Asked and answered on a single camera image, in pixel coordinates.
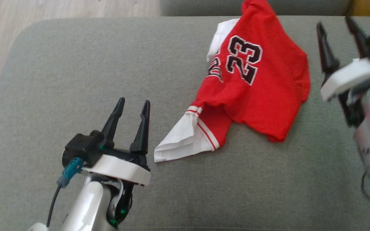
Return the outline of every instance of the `red and white shirt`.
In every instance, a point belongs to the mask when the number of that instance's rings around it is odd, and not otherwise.
[[[240,19],[220,23],[207,58],[208,75],[155,148],[155,162],[214,151],[225,143],[232,121],[282,142],[307,100],[306,54],[283,31],[266,0],[245,0]]]

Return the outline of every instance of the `striped trim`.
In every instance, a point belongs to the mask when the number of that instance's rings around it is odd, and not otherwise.
[[[196,106],[190,106],[188,108],[188,110],[186,110],[186,112],[196,113],[199,116],[202,112],[202,108],[201,107],[196,107]]]
[[[214,136],[214,134],[211,132],[211,130],[205,125],[205,123],[198,118],[198,126],[201,128],[201,130],[204,132],[206,135],[207,140],[211,143],[212,147],[214,150],[219,148],[219,142]]]

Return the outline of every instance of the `wooden floor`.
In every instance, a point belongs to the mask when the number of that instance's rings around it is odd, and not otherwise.
[[[0,70],[12,42],[35,22],[57,18],[159,15],[159,0],[0,0]]]

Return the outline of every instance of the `red fabric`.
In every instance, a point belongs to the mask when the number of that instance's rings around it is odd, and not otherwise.
[[[270,141],[284,141],[307,100],[309,70],[306,54],[285,34],[266,0],[245,0],[216,58],[211,66],[217,68],[210,69],[191,105],[203,108],[200,119],[220,146],[232,120]]]

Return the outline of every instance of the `gray fabric surface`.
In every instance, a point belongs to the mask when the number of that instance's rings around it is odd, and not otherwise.
[[[160,0],[163,16],[241,15],[243,0]],[[268,0],[277,15],[344,15],[351,0]]]
[[[153,149],[193,101],[219,22],[231,17],[66,19],[27,28],[0,78],[0,230],[46,222],[65,144],[101,129],[126,97],[115,136],[128,148],[151,102],[151,182],[135,187],[122,230],[370,230],[363,168],[337,102],[319,95],[315,26],[344,63],[357,57],[343,17],[282,16],[308,54],[312,90],[284,143],[233,124],[224,147],[155,164]],[[370,33],[370,18],[357,18]],[[58,230],[83,177],[60,192]]]

